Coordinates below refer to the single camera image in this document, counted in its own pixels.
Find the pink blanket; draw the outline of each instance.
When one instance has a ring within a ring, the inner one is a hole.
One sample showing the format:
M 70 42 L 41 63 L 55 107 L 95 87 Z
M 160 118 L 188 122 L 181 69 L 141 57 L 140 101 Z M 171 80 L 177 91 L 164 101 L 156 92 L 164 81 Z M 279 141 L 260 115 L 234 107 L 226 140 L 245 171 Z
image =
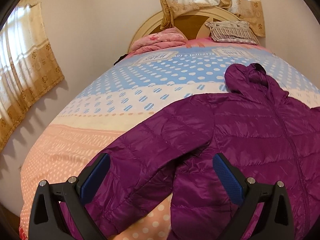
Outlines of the pink blanket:
M 166 29 L 135 41 L 130 47 L 131 53 L 126 58 L 158 49 L 182 46 L 187 41 L 187 38 L 177 28 Z

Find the polka dot bed sheet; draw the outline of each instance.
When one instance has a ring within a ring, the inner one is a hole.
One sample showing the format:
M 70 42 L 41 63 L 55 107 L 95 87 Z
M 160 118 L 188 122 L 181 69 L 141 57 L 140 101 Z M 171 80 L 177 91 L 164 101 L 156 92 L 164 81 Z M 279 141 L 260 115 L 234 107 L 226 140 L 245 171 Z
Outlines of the polka dot bed sheet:
M 320 91 L 284 60 L 260 46 L 208 39 L 124 59 L 92 82 L 46 128 L 21 170 L 24 206 L 20 236 L 28 223 L 37 184 L 77 176 L 117 137 L 168 104 L 200 93 L 227 93 L 224 73 L 234 63 L 263 65 L 281 88 L 310 107 Z M 170 231 L 171 196 L 114 240 L 161 240 Z

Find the white wall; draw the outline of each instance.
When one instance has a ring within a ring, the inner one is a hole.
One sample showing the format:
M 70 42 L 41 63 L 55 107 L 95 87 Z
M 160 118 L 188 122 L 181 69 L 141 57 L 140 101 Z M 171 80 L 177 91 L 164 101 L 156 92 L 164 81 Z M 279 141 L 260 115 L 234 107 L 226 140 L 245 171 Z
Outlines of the white wall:
M 265 45 L 320 88 L 320 26 L 307 5 L 303 0 L 262 0 L 262 5 Z M 42 0 L 46 33 L 66 79 L 32 106 L 0 155 L 0 202 L 6 208 L 20 213 L 19 166 L 45 127 L 127 52 L 139 26 L 160 10 L 159 0 Z

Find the headboard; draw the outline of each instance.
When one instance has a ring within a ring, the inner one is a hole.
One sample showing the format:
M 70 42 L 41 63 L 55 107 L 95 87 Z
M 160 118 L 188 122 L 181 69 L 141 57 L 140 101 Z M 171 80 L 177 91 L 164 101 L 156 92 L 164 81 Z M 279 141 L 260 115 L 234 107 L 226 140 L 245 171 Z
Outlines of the headboard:
M 149 34 L 160 32 L 162 18 L 163 12 L 161 11 L 146 20 L 132 38 L 129 48 L 136 40 Z M 211 7 L 209 9 L 188 12 L 176 18 L 174 26 L 182 31 L 188 40 L 194 40 L 209 36 L 209 28 L 204 23 L 211 21 L 240 21 L 240 19 L 222 8 Z

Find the striped pillow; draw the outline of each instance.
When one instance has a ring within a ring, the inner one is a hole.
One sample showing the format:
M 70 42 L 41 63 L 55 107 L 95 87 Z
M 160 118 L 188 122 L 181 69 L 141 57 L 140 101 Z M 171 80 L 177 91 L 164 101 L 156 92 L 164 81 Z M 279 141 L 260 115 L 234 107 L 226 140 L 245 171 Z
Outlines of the striped pillow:
M 205 25 L 210 28 L 210 36 L 216 42 L 259 44 L 245 21 L 206 22 Z

